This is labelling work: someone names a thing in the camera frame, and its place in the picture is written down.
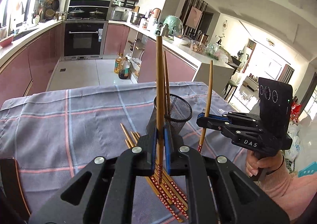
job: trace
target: sink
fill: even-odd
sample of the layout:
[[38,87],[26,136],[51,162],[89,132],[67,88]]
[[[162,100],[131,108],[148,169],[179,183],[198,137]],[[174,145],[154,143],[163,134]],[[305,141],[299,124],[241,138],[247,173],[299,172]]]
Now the sink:
[[37,30],[37,29],[25,30],[21,33],[18,33],[17,35],[14,36],[13,41],[18,40],[18,39],[22,38],[23,36],[26,36],[27,34],[34,32],[35,30]]

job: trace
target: wrist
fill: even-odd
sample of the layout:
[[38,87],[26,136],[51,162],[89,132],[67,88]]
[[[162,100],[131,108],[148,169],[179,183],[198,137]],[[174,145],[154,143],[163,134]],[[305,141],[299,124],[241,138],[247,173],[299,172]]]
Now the wrist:
[[281,151],[279,151],[274,157],[275,157],[275,164],[269,168],[269,171],[271,172],[278,170],[284,162],[284,156]]

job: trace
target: stove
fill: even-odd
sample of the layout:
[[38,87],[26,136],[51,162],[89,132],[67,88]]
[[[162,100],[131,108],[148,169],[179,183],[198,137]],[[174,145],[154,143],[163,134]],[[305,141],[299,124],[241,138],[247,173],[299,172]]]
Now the stove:
[[[112,0],[70,0],[68,13],[74,10],[82,10],[82,13],[76,13],[76,16],[68,14],[67,20],[108,20],[111,16]],[[102,14],[100,17],[91,16],[90,12],[99,11]]]

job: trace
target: pink sleeve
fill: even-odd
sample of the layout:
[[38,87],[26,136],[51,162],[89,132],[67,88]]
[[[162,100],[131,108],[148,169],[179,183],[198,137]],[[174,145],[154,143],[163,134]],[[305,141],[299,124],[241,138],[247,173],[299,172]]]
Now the pink sleeve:
[[260,183],[261,189],[289,216],[298,218],[317,192],[317,174],[291,177],[285,163]]

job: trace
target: red bowl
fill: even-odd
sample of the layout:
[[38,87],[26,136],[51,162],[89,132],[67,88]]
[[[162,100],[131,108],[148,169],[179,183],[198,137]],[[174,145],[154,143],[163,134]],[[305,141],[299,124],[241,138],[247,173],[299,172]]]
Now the red bowl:
[[10,36],[8,36],[8,37],[2,39],[2,40],[0,41],[0,46],[1,46],[2,48],[9,46],[9,45],[12,43],[13,38],[14,38],[14,34],[12,34],[12,35],[10,35]]

